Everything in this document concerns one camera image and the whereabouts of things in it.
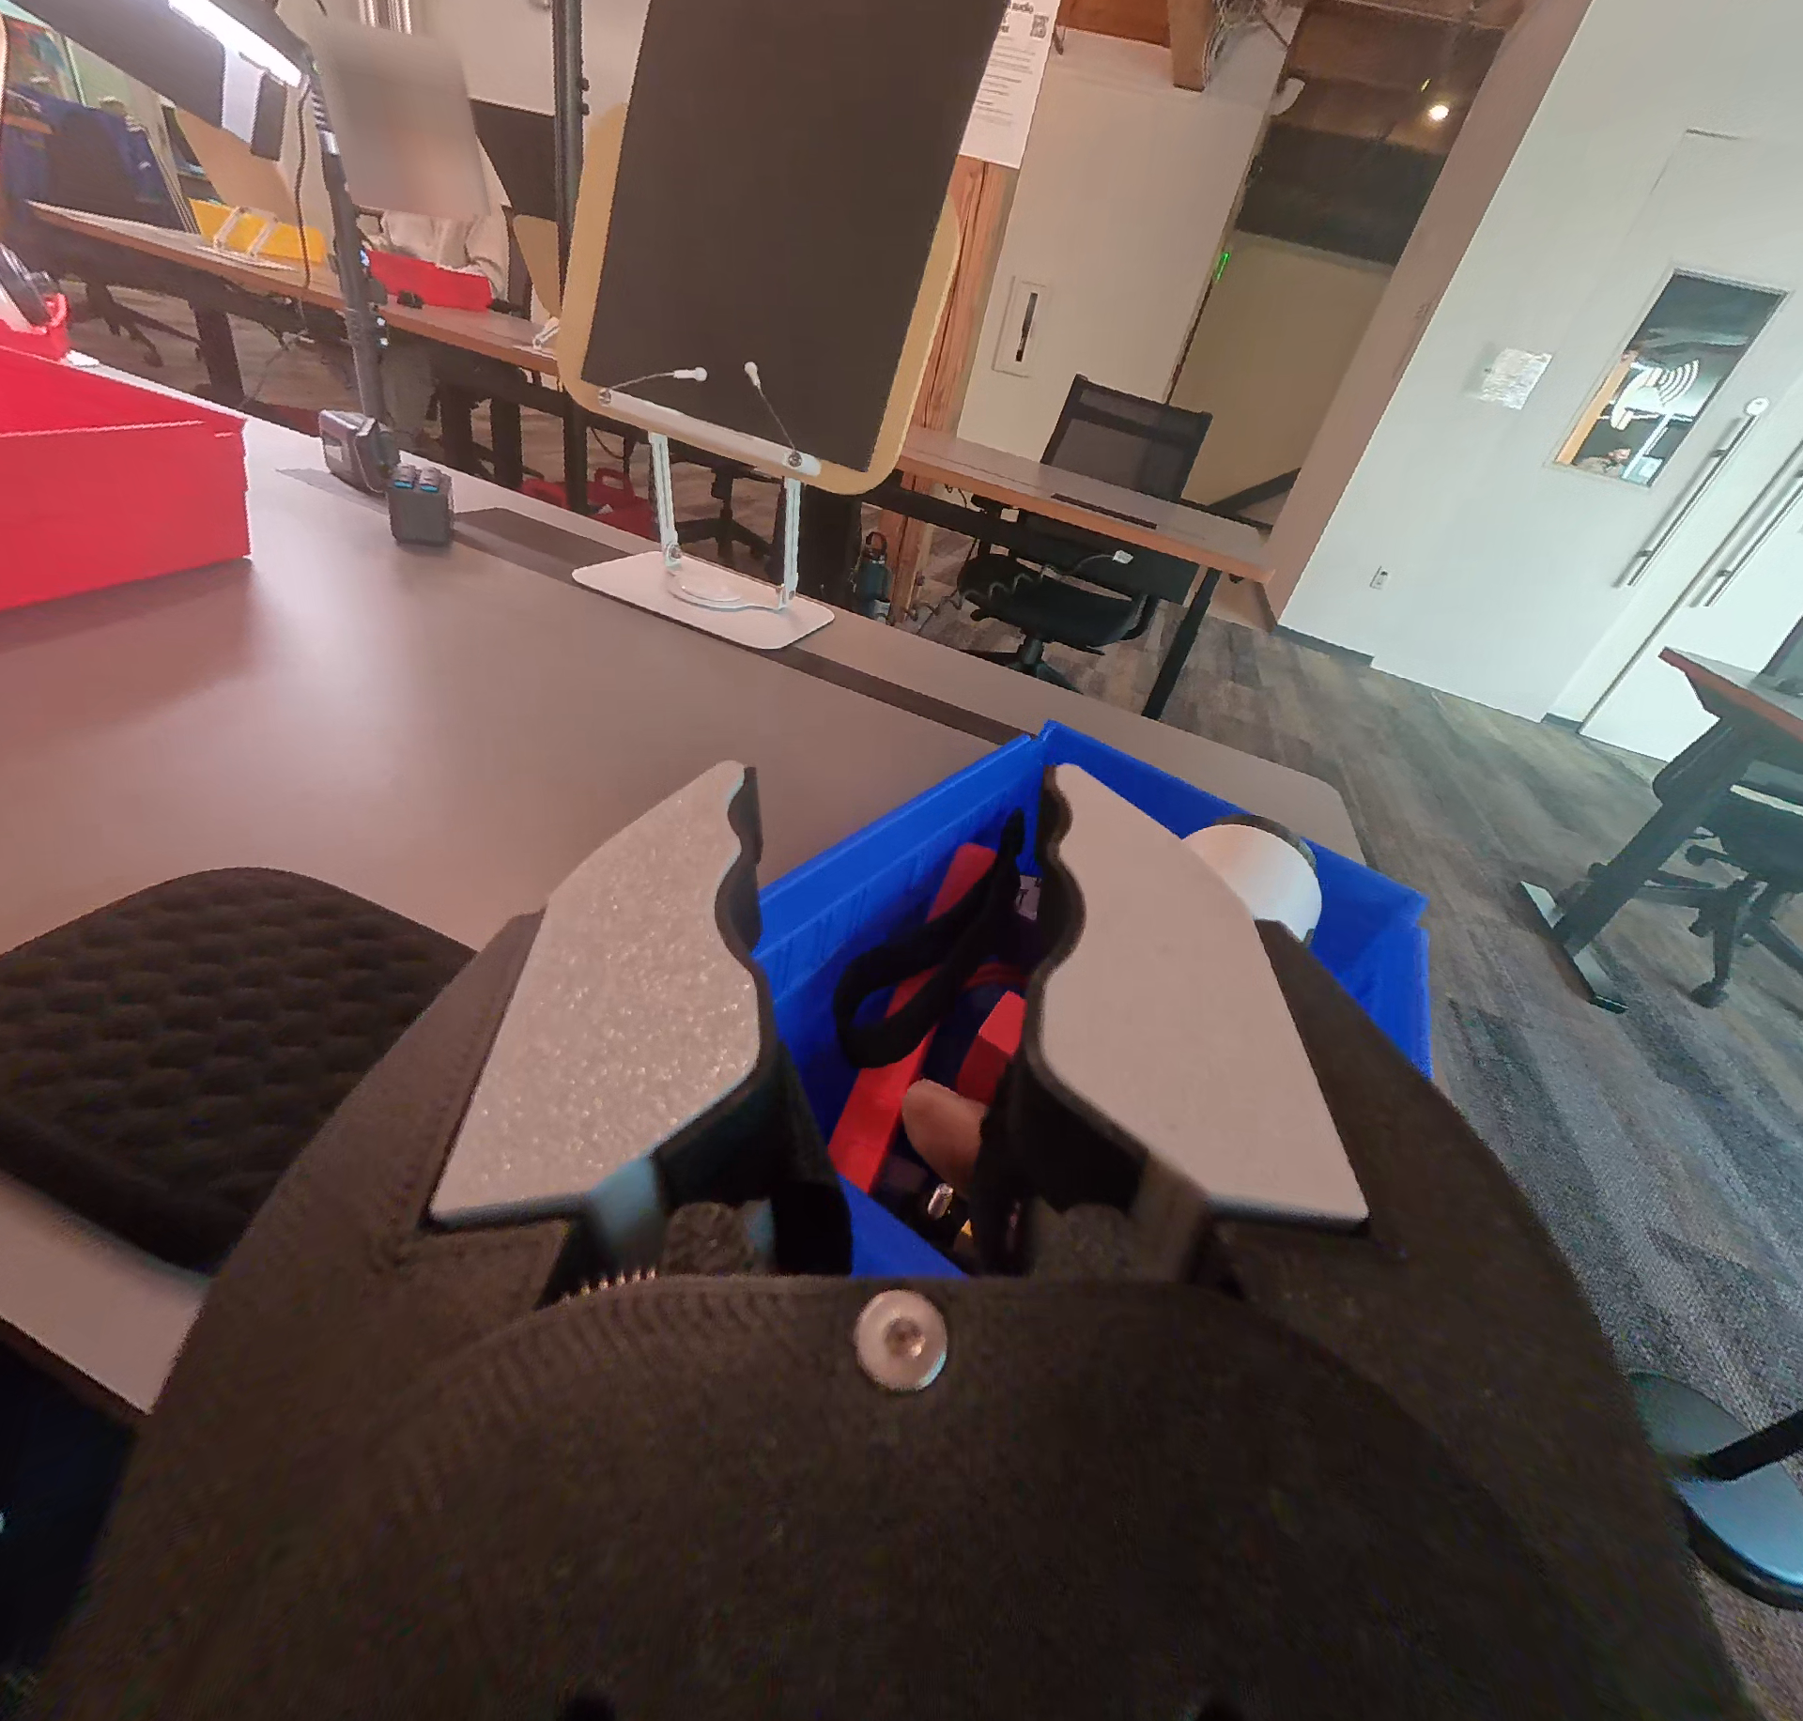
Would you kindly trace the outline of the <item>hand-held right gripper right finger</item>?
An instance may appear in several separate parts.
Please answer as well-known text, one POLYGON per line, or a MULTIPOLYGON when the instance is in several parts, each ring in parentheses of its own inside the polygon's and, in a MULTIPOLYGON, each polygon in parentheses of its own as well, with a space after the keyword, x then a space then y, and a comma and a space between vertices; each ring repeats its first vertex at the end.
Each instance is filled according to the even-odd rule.
POLYGON ((1052 1207, 1109 1207, 1183 1282, 1219 1221, 1357 1237, 1369 1202, 1266 937, 1178 833, 1060 763, 1034 854, 1045 957, 1019 1040, 1019 1170, 1052 1207))

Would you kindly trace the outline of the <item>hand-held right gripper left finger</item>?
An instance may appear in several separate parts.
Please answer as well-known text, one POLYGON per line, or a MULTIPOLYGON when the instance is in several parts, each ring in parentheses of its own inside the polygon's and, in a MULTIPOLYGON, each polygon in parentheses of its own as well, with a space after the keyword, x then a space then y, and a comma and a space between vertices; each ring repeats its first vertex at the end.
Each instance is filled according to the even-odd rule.
POLYGON ((655 1153, 742 1093, 772 1028, 750 964, 754 767, 717 763, 550 894, 426 1213, 659 1233, 655 1153))

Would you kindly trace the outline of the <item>blue plastic bin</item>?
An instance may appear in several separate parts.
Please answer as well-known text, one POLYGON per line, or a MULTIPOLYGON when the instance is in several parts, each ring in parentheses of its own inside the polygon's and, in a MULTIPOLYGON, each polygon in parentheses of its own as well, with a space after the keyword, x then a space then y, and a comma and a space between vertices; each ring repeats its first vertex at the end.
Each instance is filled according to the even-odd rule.
MULTIPOLYGON (((1038 789, 1053 763, 1084 767, 1173 833, 1200 830, 1235 813, 1279 818, 1263 796, 1239 801, 1219 789, 1191 785, 1080 729, 1045 721, 1032 737, 989 748, 770 882, 760 891, 761 937, 754 959, 765 970, 778 1032, 826 1137, 835 1129, 855 1077, 830 1018, 838 975, 851 957, 927 913, 955 848, 993 844, 1011 809, 1021 809, 1032 828, 1038 789)), ((1323 918, 1312 937, 1313 957, 1414 1071, 1430 1075, 1430 937, 1422 930, 1429 901, 1332 848, 1313 824, 1293 828, 1312 844, 1319 866, 1323 918)))

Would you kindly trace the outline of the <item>red plastic bin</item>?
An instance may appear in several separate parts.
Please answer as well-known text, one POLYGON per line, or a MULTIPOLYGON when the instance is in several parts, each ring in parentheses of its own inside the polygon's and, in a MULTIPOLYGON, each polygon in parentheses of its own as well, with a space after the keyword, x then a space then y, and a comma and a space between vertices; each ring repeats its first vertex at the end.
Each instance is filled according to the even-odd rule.
POLYGON ((2 351, 2 607, 248 554, 245 413, 2 351))
POLYGON ((478 269, 444 269, 381 247, 363 247, 363 262, 388 299, 405 307, 483 314, 494 299, 478 269))

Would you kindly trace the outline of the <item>person's right hand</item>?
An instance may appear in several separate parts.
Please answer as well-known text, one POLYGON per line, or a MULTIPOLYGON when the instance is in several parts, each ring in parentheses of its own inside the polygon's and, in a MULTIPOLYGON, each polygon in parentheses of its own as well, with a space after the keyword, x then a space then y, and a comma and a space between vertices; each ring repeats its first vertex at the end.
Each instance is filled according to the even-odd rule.
POLYGON ((983 1101, 928 1077, 914 1081, 899 1104, 908 1144, 957 1194, 975 1185, 985 1115, 983 1101))

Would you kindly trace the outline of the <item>white paper roll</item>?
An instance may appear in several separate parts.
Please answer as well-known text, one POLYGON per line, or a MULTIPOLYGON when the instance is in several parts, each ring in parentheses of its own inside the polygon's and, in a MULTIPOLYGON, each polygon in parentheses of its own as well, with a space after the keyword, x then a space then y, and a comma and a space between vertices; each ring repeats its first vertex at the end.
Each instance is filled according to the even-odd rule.
POLYGON ((1222 814, 1183 833, 1200 857, 1256 921, 1275 921, 1312 943, 1323 918, 1319 866, 1312 844, 1266 814, 1222 814))

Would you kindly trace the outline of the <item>red plastic part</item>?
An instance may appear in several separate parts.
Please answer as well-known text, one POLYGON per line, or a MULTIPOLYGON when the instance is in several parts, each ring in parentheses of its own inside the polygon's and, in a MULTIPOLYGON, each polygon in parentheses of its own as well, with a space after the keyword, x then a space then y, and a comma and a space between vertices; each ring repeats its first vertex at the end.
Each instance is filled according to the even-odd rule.
POLYGON ((957 844, 927 915, 855 957, 834 988, 851 1084, 827 1154, 862 1193, 883 1180, 914 1081, 989 1104, 1019 1051, 1038 951, 1034 921, 1019 907, 1021 837, 1015 813, 996 848, 957 844))

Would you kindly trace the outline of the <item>black quilted cushion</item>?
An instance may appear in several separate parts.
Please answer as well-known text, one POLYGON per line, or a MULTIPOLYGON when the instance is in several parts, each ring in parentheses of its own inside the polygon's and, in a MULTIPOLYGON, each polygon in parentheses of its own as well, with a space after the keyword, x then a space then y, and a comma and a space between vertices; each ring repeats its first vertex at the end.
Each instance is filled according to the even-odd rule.
POLYGON ((174 877, 19 943, 2 953, 2 1173, 210 1275, 473 957, 274 869, 174 877))

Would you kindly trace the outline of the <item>brown top office desk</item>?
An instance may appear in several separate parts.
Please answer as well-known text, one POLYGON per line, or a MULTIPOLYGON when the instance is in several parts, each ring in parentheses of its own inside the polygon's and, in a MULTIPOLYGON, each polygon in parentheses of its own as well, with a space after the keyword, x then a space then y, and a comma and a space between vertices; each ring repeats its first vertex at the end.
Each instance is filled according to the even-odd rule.
MULTIPOLYGON (((27 209, 61 235, 79 239, 87 253, 133 253, 207 275, 215 286, 237 286, 262 299, 286 299, 312 311, 344 314, 328 250, 303 247, 296 262, 215 247, 194 230, 156 223, 89 214, 53 202, 27 209)), ((572 405, 555 382, 555 359, 535 346, 529 318, 501 311, 445 311, 384 304, 380 318, 392 331, 424 338, 452 354, 452 421, 445 444, 453 468, 473 468, 478 452, 466 436, 466 408, 486 397, 517 417, 523 408, 555 413, 566 425, 635 436, 624 404, 600 413, 572 405)), ((1048 468, 1024 457, 976 445, 950 433, 910 427, 896 468, 887 481, 855 494, 876 513, 906 514, 957 530, 1017 557, 1084 562, 1127 554, 1122 589, 1178 605, 1181 617, 1141 712, 1161 716, 1175 691, 1200 621, 1223 579, 1263 583, 1268 575, 1266 536, 1252 525, 1178 500, 1158 500, 1115 482, 1048 468)))
POLYGON ((1713 885, 1733 882, 1737 870, 1722 864, 1690 866, 1684 857, 1694 824, 1753 759, 1774 757, 1774 745, 1801 745, 1798 635, 1782 644, 1770 666, 1757 672, 1678 648, 1658 651, 1658 658, 1686 679, 1709 727, 1656 772, 1653 813, 1609 857, 1587 866, 1587 874, 1562 891, 1520 882, 1520 897, 1567 959, 1587 1000, 1611 1015, 1623 1015, 1627 1000, 1593 949, 1597 934, 1631 901, 1653 903, 1641 891, 1658 870, 1713 885))

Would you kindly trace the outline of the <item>black office chair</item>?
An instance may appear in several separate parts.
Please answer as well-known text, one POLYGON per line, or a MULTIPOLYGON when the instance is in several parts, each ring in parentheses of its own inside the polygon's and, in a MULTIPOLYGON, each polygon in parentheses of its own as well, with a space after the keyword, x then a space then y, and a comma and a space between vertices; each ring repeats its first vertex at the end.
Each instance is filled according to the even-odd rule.
MULTIPOLYGON (((1072 378, 1064 408, 1044 449, 1044 468, 1070 469, 1126 490, 1183 500, 1211 413, 1119 393, 1072 378)), ((975 545, 957 571, 955 598, 975 618, 1019 635, 1015 651, 975 651, 988 663, 1076 682, 1045 663, 1048 644, 1101 652, 1138 640, 1161 605, 1161 583, 1187 582, 1181 562, 1096 538, 1068 522, 1015 509, 1011 545, 975 545)))
POLYGON ((1713 946, 1713 975, 1690 990, 1696 1006, 1725 1004, 1737 953, 1746 943, 1801 972, 1801 946, 1785 930, 1785 911, 1801 897, 1801 745, 1774 745, 1774 757, 1753 759, 1694 824, 1684 857, 1737 870, 1728 885, 1658 870, 1641 891, 1688 907, 1690 934, 1713 946))

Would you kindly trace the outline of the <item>white double door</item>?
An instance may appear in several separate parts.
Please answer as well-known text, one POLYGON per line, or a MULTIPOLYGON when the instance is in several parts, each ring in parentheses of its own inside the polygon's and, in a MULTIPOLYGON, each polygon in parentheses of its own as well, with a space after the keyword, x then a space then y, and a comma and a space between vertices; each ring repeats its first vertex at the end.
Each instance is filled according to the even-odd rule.
POLYGON ((1673 759, 1702 716, 1662 651, 1757 666, 1801 617, 1801 148, 1684 133, 1623 253, 1619 354, 1554 457, 1604 501, 1546 720, 1673 759))

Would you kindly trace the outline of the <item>black round stand base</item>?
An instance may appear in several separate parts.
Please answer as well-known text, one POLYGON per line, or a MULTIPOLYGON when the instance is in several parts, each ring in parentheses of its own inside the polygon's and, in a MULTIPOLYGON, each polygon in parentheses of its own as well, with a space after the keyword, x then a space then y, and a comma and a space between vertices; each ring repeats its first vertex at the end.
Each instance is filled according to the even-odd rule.
POLYGON ((1670 1376, 1627 1376, 1641 1429, 1702 1565, 1739 1594, 1801 1609, 1801 1411, 1746 1425, 1670 1376))

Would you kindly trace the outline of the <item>black light stand pole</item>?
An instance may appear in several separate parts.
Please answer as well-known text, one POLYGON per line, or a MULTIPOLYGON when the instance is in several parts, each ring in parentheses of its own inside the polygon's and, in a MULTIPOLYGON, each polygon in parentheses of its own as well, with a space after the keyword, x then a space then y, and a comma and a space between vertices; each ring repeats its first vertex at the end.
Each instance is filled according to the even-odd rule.
POLYGON ((359 397, 356 408, 388 425, 388 401, 380 364, 384 340, 372 298, 372 273, 363 262, 363 229, 359 225, 359 206, 349 196, 344 154, 325 109, 323 75, 307 44, 299 44, 299 64, 306 76, 306 105, 311 109, 311 121, 320 150, 320 178, 332 219, 332 269, 344 311, 344 334, 349 342, 359 397))

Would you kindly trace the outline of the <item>black board with wooden rim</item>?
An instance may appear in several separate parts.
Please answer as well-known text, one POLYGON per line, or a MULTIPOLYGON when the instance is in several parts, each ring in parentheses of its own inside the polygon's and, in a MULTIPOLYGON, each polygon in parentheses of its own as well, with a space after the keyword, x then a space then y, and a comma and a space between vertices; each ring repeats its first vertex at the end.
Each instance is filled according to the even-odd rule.
POLYGON ((647 0, 591 119, 572 401, 830 494, 896 468, 957 266, 952 164, 1009 0, 647 0))

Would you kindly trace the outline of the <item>studio light panel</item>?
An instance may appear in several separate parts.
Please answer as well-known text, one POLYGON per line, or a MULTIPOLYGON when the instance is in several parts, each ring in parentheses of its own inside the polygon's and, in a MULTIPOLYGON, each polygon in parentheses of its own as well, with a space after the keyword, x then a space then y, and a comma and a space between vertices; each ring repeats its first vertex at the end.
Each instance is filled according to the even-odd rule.
POLYGON ((11 0, 174 109, 278 158, 290 103, 312 76, 307 44, 262 0, 11 0))

